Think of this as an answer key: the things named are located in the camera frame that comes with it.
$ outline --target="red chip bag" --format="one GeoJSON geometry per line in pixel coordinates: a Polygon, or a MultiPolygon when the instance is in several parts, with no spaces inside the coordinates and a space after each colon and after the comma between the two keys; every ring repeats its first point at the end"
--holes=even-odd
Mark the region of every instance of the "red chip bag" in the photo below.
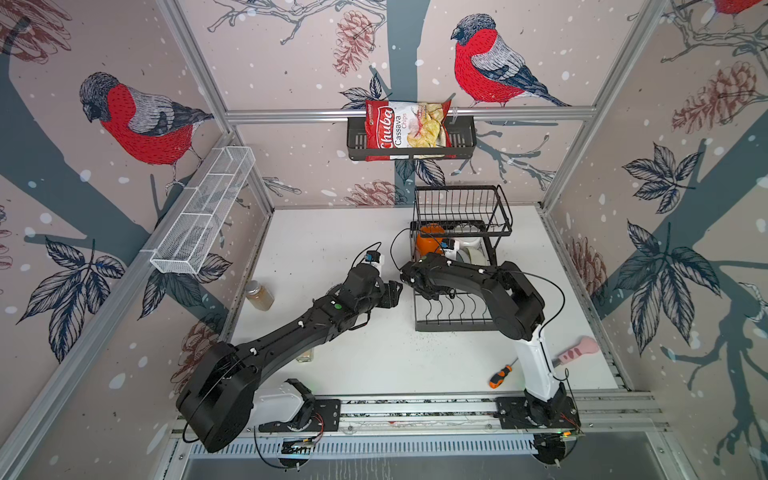
{"type": "MultiPolygon", "coordinates": [[[[451,101],[443,104],[410,101],[368,100],[366,136],[368,148],[450,147],[443,124],[451,101]]],[[[417,158],[441,158],[443,155],[419,155],[417,158]]],[[[367,157],[366,161],[396,160],[408,155],[367,157]]]]}

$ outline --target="white table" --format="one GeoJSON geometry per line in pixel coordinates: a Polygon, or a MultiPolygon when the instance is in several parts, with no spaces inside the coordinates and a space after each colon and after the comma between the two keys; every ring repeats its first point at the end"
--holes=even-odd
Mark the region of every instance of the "white table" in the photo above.
{"type": "MultiPolygon", "coordinates": [[[[502,238],[498,263],[513,261],[565,291],[563,312],[545,330],[549,350],[556,355],[581,336],[593,334],[536,209],[511,207],[511,214],[512,235],[502,238]]],[[[259,338],[300,316],[313,298],[344,281],[353,257],[376,241],[382,241],[380,251],[387,257],[382,278],[398,280],[389,245],[411,219],[411,208],[276,211],[253,273],[272,291],[275,303],[260,312],[245,302],[232,343],[259,338]]],[[[392,249],[398,265],[407,261],[409,249],[404,232],[392,249]]],[[[543,280],[531,278],[531,283],[545,299],[548,319],[560,308],[560,293],[543,280]]],[[[413,301],[413,291],[406,286],[397,308],[374,309],[368,326],[316,347],[312,362],[292,361],[264,385],[297,378],[316,395],[331,396],[523,390],[517,365],[501,387],[488,386],[493,373],[517,357],[509,338],[499,332],[416,332],[413,301]]],[[[568,369],[574,390],[617,388],[599,353],[569,363],[568,369]]],[[[564,367],[556,374],[562,378],[564,367]]]]}

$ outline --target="orange screwdriver handle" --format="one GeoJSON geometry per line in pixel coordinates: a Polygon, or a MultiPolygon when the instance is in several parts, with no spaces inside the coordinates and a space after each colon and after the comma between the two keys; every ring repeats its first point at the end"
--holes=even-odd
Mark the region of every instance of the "orange screwdriver handle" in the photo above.
{"type": "Polygon", "coordinates": [[[510,365],[505,366],[500,372],[494,373],[493,377],[491,377],[491,381],[488,382],[488,384],[492,389],[497,388],[504,382],[504,378],[509,375],[511,371],[512,367],[510,365]]]}

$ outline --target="bird's wing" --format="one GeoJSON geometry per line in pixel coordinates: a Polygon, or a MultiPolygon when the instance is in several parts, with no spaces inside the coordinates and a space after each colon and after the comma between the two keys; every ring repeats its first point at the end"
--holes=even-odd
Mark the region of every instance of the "bird's wing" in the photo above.
{"type": "Polygon", "coordinates": [[[525,66],[525,59],[509,48],[501,35],[496,35],[496,41],[490,50],[472,56],[472,64],[486,78],[503,83],[525,66]]]}
{"type": "Polygon", "coordinates": [[[164,95],[145,94],[128,87],[136,104],[136,113],[128,128],[140,135],[159,137],[172,130],[174,124],[174,103],[164,95]]]}

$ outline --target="white wire basket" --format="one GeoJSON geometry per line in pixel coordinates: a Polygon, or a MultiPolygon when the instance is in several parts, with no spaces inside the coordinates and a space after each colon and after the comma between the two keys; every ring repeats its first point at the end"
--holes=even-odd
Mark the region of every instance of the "white wire basket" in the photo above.
{"type": "Polygon", "coordinates": [[[200,272],[254,161],[249,147],[221,150],[152,255],[155,268],[162,273],[200,272]]]}

